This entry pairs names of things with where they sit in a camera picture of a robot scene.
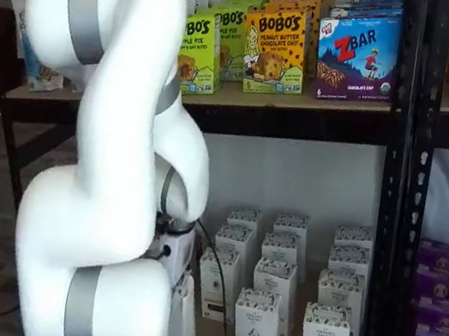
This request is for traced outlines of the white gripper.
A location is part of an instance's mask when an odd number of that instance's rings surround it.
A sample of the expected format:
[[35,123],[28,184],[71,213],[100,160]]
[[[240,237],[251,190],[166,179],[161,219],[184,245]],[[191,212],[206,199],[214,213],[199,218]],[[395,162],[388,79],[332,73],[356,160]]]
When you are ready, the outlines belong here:
[[163,255],[159,261],[168,273],[170,286],[172,288],[174,288],[179,280],[183,278],[183,275],[191,262],[194,241],[194,231],[185,233],[168,232],[163,235],[161,243]]

